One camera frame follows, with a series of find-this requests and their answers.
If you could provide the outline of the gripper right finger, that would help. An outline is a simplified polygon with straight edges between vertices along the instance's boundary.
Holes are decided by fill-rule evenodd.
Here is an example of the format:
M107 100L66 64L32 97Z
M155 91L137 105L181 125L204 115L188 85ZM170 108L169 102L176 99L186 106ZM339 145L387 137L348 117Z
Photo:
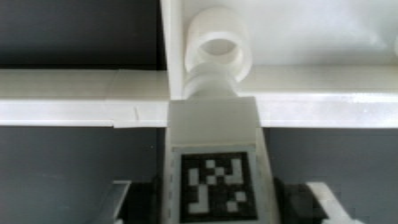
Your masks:
M354 219L323 182L275 180L281 224L362 224Z

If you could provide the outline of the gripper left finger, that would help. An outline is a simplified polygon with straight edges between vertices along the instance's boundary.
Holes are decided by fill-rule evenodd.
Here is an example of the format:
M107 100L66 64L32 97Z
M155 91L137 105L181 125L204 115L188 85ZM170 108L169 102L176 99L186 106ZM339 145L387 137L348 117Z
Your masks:
M153 184L115 180L94 224L153 224Z

